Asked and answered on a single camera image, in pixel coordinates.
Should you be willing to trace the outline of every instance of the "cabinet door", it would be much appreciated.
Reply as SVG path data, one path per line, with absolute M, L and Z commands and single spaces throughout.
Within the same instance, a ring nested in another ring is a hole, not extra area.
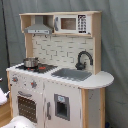
M 17 86 L 11 86 L 13 117 L 28 118 L 36 128 L 44 128 L 43 95 Z
M 82 128 L 81 92 L 45 82 L 45 128 Z

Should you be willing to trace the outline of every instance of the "sink basin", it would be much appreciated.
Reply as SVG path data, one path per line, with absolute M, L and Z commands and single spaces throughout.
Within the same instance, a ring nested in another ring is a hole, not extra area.
M 54 73 L 51 74 L 54 77 L 60 77 L 63 79 L 73 80 L 73 81 L 83 81 L 87 79 L 92 74 L 87 71 L 69 69 L 69 68 L 62 68 Z

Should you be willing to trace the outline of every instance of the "toy kitchen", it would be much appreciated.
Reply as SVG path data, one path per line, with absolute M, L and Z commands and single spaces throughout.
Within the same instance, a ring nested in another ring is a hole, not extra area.
M 36 128 L 104 128 L 105 87 L 114 77 L 101 71 L 101 12 L 20 18 L 26 59 L 7 69 L 12 117 Z

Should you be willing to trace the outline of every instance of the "tile backsplash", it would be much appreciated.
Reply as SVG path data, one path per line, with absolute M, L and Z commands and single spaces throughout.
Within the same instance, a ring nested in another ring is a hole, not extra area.
M 93 57 L 93 39 L 79 36 L 41 35 L 32 36 L 33 56 L 41 63 L 75 68 L 78 54 L 89 52 Z M 86 70 L 92 71 L 89 58 L 82 55 L 81 62 L 86 62 Z

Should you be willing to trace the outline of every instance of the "gray backdrop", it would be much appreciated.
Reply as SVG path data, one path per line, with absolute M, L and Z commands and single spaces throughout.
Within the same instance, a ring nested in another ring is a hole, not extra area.
M 128 0 L 4 0 L 11 65 L 25 57 L 19 13 L 102 11 L 102 70 L 115 77 L 106 88 L 106 117 L 114 128 L 128 127 Z
M 0 88 L 4 92 L 7 92 L 7 75 L 6 68 L 8 67 L 7 63 L 7 50 L 6 50 L 6 40 L 5 40 L 5 27 L 3 20 L 3 11 L 2 11 L 2 2 L 0 0 L 0 78 L 3 78 L 3 82 L 0 83 Z

